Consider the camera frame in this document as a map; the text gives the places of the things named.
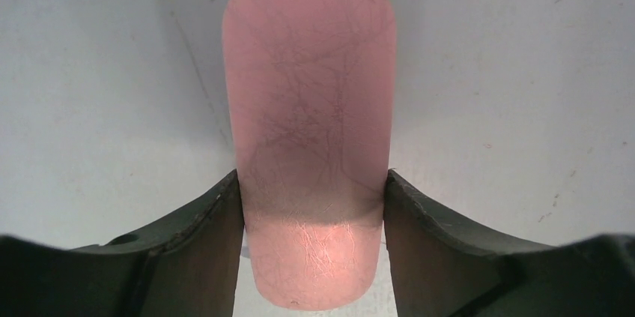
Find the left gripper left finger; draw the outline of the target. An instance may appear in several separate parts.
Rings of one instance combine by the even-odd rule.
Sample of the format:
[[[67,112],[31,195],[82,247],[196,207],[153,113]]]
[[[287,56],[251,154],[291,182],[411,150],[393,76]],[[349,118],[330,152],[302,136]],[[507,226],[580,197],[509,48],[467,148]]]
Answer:
[[[1,237],[3,316],[231,316],[243,241],[236,172],[104,245]]]

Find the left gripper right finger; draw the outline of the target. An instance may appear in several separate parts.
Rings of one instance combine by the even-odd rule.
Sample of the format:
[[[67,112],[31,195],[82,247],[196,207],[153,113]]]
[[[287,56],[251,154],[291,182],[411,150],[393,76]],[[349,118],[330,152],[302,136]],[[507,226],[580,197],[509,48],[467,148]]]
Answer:
[[[384,229],[400,316],[632,316],[634,237],[552,247],[486,227],[389,171]]]

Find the pink glasses case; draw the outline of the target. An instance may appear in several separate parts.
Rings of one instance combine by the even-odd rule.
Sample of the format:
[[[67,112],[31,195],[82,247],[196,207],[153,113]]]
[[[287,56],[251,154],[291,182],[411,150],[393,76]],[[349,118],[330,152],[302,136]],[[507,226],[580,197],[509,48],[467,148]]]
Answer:
[[[331,310],[373,283],[395,86],[389,0],[229,0],[222,47],[255,285]]]

